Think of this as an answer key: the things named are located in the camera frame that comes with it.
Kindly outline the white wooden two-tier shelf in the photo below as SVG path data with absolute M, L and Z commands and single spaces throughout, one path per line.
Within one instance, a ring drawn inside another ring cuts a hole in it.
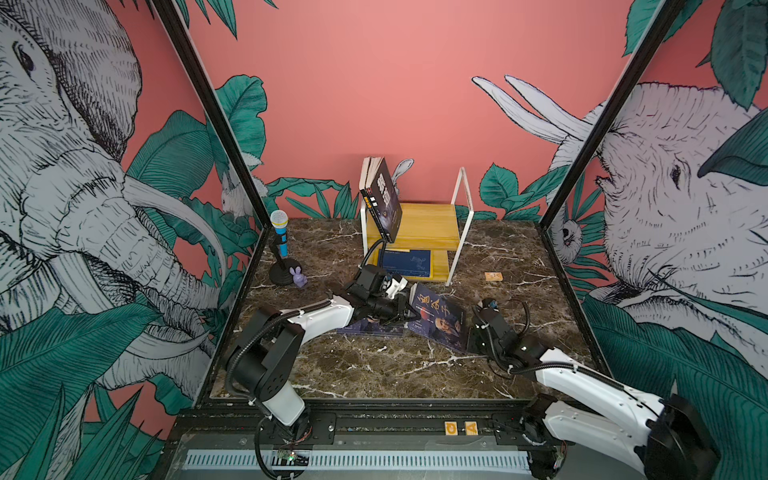
M 411 164 L 412 161 L 410 159 L 403 161 L 401 165 L 396 168 L 394 174 L 390 173 L 398 198 L 399 193 L 396 189 L 396 179 L 399 178 Z M 363 236 L 363 251 L 366 254 L 375 254 L 376 252 L 379 252 L 378 260 L 383 259 L 385 250 L 446 251 L 448 254 L 449 265 L 448 278 L 445 282 L 438 283 L 450 285 L 475 214 L 471 195 L 467 194 L 467 218 L 464 221 L 464 226 L 459 226 L 459 205 L 456 201 L 460 189 L 469 189 L 465 168 L 459 169 L 453 196 L 448 203 L 413 203 L 404 202 L 399 199 L 402 207 L 402 220 L 396 240 L 393 244 L 388 243 L 380 235 L 371 216 L 363 206 L 361 196 L 359 216 Z

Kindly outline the left black frame post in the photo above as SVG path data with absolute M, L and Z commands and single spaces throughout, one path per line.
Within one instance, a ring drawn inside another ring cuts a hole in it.
M 184 70 L 197 94 L 207 118 L 210 120 L 222 148 L 237 174 L 242 188 L 248 197 L 257 225 L 269 231 L 271 229 L 268 211 L 256 190 L 253 177 L 247 169 L 242 151 L 235 138 L 231 125 L 225 116 L 216 92 L 210 84 L 203 64 L 191 41 L 174 1 L 153 0 L 152 5 L 179 57 Z

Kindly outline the dark brown leaning book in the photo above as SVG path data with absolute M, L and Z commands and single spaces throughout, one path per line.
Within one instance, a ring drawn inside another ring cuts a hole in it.
M 359 189 L 362 196 L 363 206 L 371 216 L 374 225 L 379 228 L 379 220 L 375 207 L 373 206 L 373 197 L 368 192 L 373 185 L 373 175 L 378 172 L 383 157 L 365 157 L 362 161 L 361 175 L 359 180 Z

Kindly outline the dark blue book white label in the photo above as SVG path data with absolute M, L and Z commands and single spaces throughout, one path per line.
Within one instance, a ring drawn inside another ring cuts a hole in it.
M 432 276 L 431 260 L 429 250 L 385 250 L 381 266 L 392 274 L 429 278 Z

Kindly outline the small purple rabbit figure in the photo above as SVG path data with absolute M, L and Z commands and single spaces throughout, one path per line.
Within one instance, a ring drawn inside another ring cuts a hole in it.
M 301 266 L 290 267 L 289 273 L 292 276 L 293 284 L 297 288 L 304 288 L 308 284 L 308 278 L 304 274 Z

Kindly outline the black book white characters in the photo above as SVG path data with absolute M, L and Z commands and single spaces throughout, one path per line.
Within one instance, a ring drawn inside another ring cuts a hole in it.
M 388 243 L 393 244 L 402 220 L 402 207 L 385 158 L 378 172 L 373 175 L 373 185 L 368 192 L 373 197 L 373 206 L 380 224 L 378 228 L 380 235 Z

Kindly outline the black front rail base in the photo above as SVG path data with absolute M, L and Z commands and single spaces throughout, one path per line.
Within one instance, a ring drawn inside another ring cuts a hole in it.
M 631 473 L 670 478 L 664 425 L 636 397 L 621 414 L 548 395 L 531 400 L 311 400 L 306 430 L 242 404 L 183 414 L 158 479 L 553 479 L 595 451 Z

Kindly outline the blue toy microphone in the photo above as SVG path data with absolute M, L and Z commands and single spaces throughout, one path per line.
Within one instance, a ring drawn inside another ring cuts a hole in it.
M 270 214 L 270 221 L 275 234 L 272 245 L 275 247 L 280 258 L 287 258 L 287 226 L 289 216 L 285 211 L 277 209 Z

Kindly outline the right black frame post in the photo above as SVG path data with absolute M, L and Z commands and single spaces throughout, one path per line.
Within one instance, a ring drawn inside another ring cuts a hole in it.
M 685 4 L 686 2 L 684 0 L 661 1 L 655 9 L 649 25 L 644 30 L 640 42 L 626 65 L 622 76 L 615 85 L 611 96 L 606 101 L 602 113 L 587 136 L 587 139 L 584 141 L 576 159 L 569 168 L 551 205 L 539 221 L 538 226 L 541 229 L 546 230 L 551 227 L 556 214 L 562 208 L 577 182 L 582 178 L 584 171 L 594 158 L 598 146 L 607 135 L 614 120 L 622 110 L 625 102 L 631 95 L 632 90 L 647 69 L 658 48 L 663 43 L 674 20 L 683 10 Z

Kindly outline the black frame post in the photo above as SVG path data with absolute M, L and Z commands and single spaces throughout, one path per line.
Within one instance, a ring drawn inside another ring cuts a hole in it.
M 253 177 L 247 169 L 242 151 L 235 138 L 231 125 L 225 116 L 216 92 L 210 84 L 203 64 L 191 41 L 174 1 L 153 0 L 152 5 L 179 57 L 184 70 L 197 94 L 207 118 L 210 120 L 222 148 L 237 174 L 242 188 L 248 197 L 257 225 L 269 231 L 271 229 L 268 211 L 256 190 Z
M 611 96 L 606 101 L 602 113 L 587 136 L 587 139 L 584 141 L 576 159 L 569 168 L 551 205 L 539 221 L 538 226 L 541 229 L 546 230 L 551 227 L 556 214 L 562 208 L 577 182 L 582 178 L 584 171 L 594 158 L 598 146 L 607 135 L 614 120 L 622 110 L 625 102 L 631 95 L 632 90 L 647 69 L 658 48 L 663 43 L 674 20 L 683 10 L 685 4 L 686 2 L 684 0 L 661 1 L 655 9 L 649 25 L 644 30 L 640 42 L 626 65 L 622 76 L 615 85 Z

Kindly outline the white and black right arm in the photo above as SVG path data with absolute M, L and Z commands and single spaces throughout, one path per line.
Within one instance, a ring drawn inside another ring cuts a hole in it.
M 571 444 L 611 457 L 648 479 L 713 478 L 721 453 L 688 400 L 629 387 L 526 330 L 515 330 L 493 299 L 473 306 L 472 314 L 480 351 L 502 376 L 529 378 L 573 400 L 538 394 L 522 410 L 516 429 L 536 448 L 529 456 L 535 478 L 555 478 Z

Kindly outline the black microphone stand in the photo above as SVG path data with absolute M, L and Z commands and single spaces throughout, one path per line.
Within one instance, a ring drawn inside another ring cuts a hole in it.
M 277 286 L 294 285 L 294 277 L 301 272 L 302 265 L 295 259 L 284 256 L 280 247 L 284 243 L 274 237 L 270 241 L 270 250 L 275 257 L 275 262 L 269 269 L 269 280 Z

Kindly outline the purple portrait book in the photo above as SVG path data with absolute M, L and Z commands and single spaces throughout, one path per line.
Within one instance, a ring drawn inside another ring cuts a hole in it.
M 372 318 L 364 318 L 348 326 L 336 330 L 343 335 L 364 335 L 375 337 L 402 337 L 404 327 L 402 324 L 382 324 Z
M 410 306 L 418 317 L 406 323 L 409 331 L 456 352 L 467 351 L 469 328 L 461 306 L 421 283 L 411 287 Z

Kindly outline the yellow book on shelf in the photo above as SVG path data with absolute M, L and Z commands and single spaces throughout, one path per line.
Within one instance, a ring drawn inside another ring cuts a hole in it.
M 432 276 L 429 278 L 416 278 L 416 277 L 406 277 L 406 278 L 413 281 L 428 281 L 428 282 L 445 282 L 447 280 L 448 273 L 449 273 L 447 252 L 443 250 L 429 250 L 429 251 L 431 252 L 431 255 L 432 255 L 432 260 L 431 260 Z M 378 261 L 378 255 L 379 255 L 379 252 L 376 252 L 373 255 L 372 260 L 370 261 L 371 264 L 381 266 L 381 262 Z

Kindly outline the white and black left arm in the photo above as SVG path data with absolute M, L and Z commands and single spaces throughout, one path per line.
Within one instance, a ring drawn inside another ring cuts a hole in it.
M 417 312 L 402 293 L 365 300 L 334 295 L 293 310 L 259 308 L 227 354 L 227 392 L 285 427 L 300 423 L 306 405 L 289 377 L 301 347 L 364 318 L 399 324 L 415 320 Z

